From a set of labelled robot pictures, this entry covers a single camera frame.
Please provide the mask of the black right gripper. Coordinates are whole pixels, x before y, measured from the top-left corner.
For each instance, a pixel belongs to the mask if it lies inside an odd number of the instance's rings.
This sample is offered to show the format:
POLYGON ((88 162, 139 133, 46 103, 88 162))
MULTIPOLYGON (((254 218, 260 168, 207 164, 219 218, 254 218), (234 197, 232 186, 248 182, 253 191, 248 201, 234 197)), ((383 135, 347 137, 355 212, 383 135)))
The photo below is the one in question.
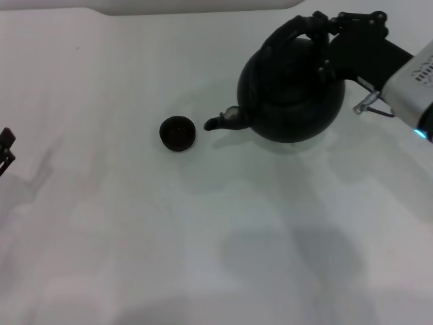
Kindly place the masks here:
POLYGON ((330 45, 327 32, 315 35, 315 71, 321 82, 334 82, 336 78, 363 79, 370 85, 385 85, 413 58, 386 39, 388 16, 382 11, 370 14, 340 12, 331 19, 315 11, 313 17, 324 23, 328 33, 338 35, 330 45))

